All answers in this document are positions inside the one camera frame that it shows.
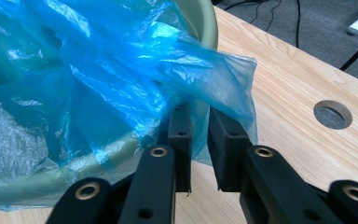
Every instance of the plastic wrinkle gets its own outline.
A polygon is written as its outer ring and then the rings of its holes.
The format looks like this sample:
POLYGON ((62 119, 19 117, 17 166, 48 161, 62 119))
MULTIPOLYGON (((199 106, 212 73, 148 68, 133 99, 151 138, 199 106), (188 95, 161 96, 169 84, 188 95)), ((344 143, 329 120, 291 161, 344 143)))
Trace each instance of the plastic wrinkle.
POLYGON ((194 160, 210 161, 210 105, 256 143, 255 67, 202 47, 170 0, 0 0, 0 209, 131 174, 184 102, 194 160))

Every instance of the floor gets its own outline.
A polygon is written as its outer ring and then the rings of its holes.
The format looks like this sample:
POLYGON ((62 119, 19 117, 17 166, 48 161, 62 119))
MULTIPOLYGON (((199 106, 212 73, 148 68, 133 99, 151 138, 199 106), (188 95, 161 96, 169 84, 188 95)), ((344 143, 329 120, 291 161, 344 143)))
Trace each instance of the floor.
MULTIPOLYGON (((358 50, 358 35, 346 32, 358 19, 358 0, 224 0, 217 6, 337 68, 358 50)), ((358 78, 358 60, 346 72, 358 78)))

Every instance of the green bowl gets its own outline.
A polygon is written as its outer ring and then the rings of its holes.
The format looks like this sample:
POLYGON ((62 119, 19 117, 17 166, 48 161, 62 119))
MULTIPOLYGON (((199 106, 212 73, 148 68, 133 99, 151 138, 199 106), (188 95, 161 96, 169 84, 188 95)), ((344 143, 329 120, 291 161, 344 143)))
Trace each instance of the green bowl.
MULTIPOLYGON (((204 47, 210 49, 217 48, 217 22, 214 14, 213 5, 210 0, 176 0, 179 8, 181 9, 189 32, 196 37, 204 47)), ((118 172, 122 172, 123 167, 131 167, 135 169, 138 159, 130 162, 122 162, 124 158, 139 157, 137 147, 139 146, 138 139, 134 138, 131 133, 124 133, 121 139, 112 143, 112 150, 107 149, 106 153, 109 155, 109 160, 112 163, 119 164, 118 172), (119 152, 115 151, 116 147, 121 147, 119 152)), ((16 208, 23 208, 26 206, 46 206, 51 200, 51 197, 60 197, 62 189, 67 189, 71 183, 68 180, 80 179, 86 176, 100 174, 102 167, 95 160, 93 155, 76 158, 65 167, 58 167, 50 169, 45 172, 38 172, 23 180, 13 180, 7 183, 5 180, 0 180, 2 183, 0 188, 0 209, 11 210, 16 208), (7 198, 16 196, 15 204, 6 207, 7 198), (33 200, 32 204, 21 204, 21 200, 33 200)))
POLYGON ((217 21, 211 0, 177 0, 189 32, 203 46, 217 49, 217 21))

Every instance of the cable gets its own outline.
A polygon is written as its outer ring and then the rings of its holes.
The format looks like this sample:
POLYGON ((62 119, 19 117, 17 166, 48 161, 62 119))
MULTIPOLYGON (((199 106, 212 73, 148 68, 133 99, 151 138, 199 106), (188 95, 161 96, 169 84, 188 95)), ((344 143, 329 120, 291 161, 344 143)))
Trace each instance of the cable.
POLYGON ((271 20, 269 21, 269 25, 268 25, 267 29, 265 30, 266 32, 269 30, 269 27, 271 27, 271 24, 272 24, 272 22, 274 21, 274 18, 275 18, 275 16, 274 16, 274 9, 277 8, 277 7, 279 7, 279 6, 281 5, 281 2, 282 2, 282 0, 279 0, 278 5, 276 5, 275 7, 273 7, 273 8, 271 9, 272 18, 271 18, 271 20))
POLYGON ((249 23, 253 23, 257 18, 258 18, 258 8, 263 4, 264 2, 262 3, 259 3, 258 6, 255 8, 255 17, 251 20, 251 22, 249 23))
POLYGON ((300 21, 301 21, 301 5, 300 5, 300 0, 297 0, 297 28, 296 28, 296 48, 299 49, 298 46, 298 35, 300 33, 300 21))
POLYGON ((238 6, 254 6, 254 5, 259 4, 259 3, 255 3, 255 2, 256 2, 256 0, 245 0, 245 1, 241 1, 241 2, 238 2, 238 3, 231 4, 231 5, 229 5, 228 7, 226 7, 225 9, 223 9, 223 10, 227 11, 227 10, 231 9, 232 7, 238 7, 238 6))

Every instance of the light wood grain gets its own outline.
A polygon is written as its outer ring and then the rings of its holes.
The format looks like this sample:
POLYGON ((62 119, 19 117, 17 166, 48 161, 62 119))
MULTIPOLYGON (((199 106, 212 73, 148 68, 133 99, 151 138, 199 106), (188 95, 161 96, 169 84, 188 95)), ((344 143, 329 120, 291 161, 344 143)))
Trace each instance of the light wood grain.
MULTIPOLYGON (((253 95, 259 144, 274 147, 312 185, 358 181, 358 79, 216 8, 219 50, 258 60, 253 95), (331 130, 313 116, 322 100, 344 104, 350 127, 331 130)), ((193 194, 177 194, 176 223, 245 223, 239 195, 217 192, 213 169, 193 162, 193 194)), ((49 209, 0 212, 0 223, 43 223, 49 209)))

